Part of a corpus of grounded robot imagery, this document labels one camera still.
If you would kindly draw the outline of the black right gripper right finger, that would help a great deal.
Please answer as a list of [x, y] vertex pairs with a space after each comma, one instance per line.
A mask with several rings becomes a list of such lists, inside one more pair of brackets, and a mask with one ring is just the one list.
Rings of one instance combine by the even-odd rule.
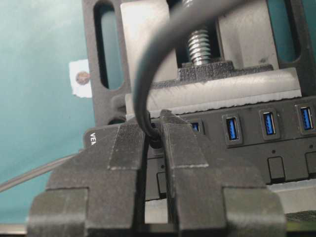
[[254, 165], [214, 155], [210, 140], [169, 110], [160, 130], [179, 236], [286, 236], [280, 199]]

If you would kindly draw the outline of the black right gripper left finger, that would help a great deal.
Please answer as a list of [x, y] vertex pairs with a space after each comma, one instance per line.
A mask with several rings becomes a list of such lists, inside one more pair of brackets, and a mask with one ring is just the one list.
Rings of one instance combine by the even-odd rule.
[[145, 220], [146, 137], [135, 123], [110, 128], [54, 169], [33, 200], [30, 237], [132, 237]]

